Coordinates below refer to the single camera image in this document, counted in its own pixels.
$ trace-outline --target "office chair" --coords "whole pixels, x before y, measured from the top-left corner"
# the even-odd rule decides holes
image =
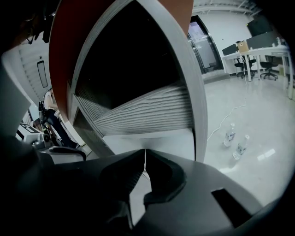
[[[248,74],[248,72],[247,72],[247,65],[246,65],[246,62],[244,61],[244,60],[246,60],[246,59],[245,59],[245,56],[242,56],[242,57],[243,57],[243,61],[242,61],[242,63],[240,63],[240,58],[235,58],[235,60],[237,60],[237,63],[235,63],[235,67],[239,67],[239,68],[242,69],[242,71],[239,72],[239,73],[237,74],[237,77],[239,77],[239,75],[241,75],[241,78],[243,79],[243,78],[245,77],[245,75],[244,75],[244,70],[246,70],[246,71],[245,71],[245,74],[246,74],[246,75]],[[252,66],[253,66],[253,63],[255,63],[255,62],[256,62],[255,59],[251,59],[251,60],[249,60],[251,79],[254,77],[254,71],[251,70],[251,68],[252,68]]]
[[[275,57],[273,57],[273,56],[265,56],[265,58],[266,58],[267,62],[261,61],[260,65],[263,68],[265,68],[267,70],[267,72],[260,74],[260,78],[261,78],[262,75],[264,75],[263,79],[266,79],[266,76],[268,76],[268,78],[269,78],[269,76],[273,76],[275,78],[275,81],[276,81],[278,79],[278,76],[271,73],[271,71],[274,71],[271,68],[278,66],[277,63],[273,62]]]

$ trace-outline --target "white wall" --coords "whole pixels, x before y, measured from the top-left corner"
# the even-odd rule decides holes
[[[220,57],[223,57],[222,49],[237,41],[252,37],[246,26],[253,20],[252,17],[230,12],[200,14],[198,16],[211,34]]]

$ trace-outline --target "white desk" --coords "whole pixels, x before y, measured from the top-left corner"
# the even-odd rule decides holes
[[[263,48],[258,48],[258,49],[250,49],[247,52],[243,53],[232,53],[230,55],[226,55],[222,57],[222,61],[224,64],[224,71],[227,73],[227,65],[226,61],[227,60],[233,60],[234,58],[240,57],[240,55],[245,56],[245,55],[252,55],[256,57],[256,62],[257,62],[257,72],[258,72],[258,78],[260,79],[260,56],[265,56],[265,55],[270,55],[270,56],[281,56],[283,58],[283,67],[284,67],[284,76],[286,77],[286,68],[285,68],[285,62],[284,62],[284,57],[288,57],[289,60],[289,70],[290,70],[290,85],[288,87],[288,97],[292,99],[292,93],[293,93],[293,64],[292,64],[292,58],[290,55],[290,50],[287,46],[277,46],[277,47],[263,47]],[[249,61],[248,57],[245,57],[246,59],[246,65],[247,65],[247,70],[250,71],[250,66],[249,66]],[[251,75],[248,73],[248,81],[251,81]]]

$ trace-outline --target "ceiling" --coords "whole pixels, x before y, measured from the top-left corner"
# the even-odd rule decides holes
[[[254,16],[260,11],[261,9],[250,0],[194,0],[192,15],[233,12]]]

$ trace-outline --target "jeans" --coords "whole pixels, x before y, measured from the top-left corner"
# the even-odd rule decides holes
[[[59,136],[61,137],[63,143],[67,147],[75,148],[77,144],[69,138],[68,134],[66,133],[64,128],[61,126],[59,119],[54,114],[55,114],[55,110],[53,109],[48,109],[45,111],[45,117],[47,122],[54,127],[56,132],[58,132]]]

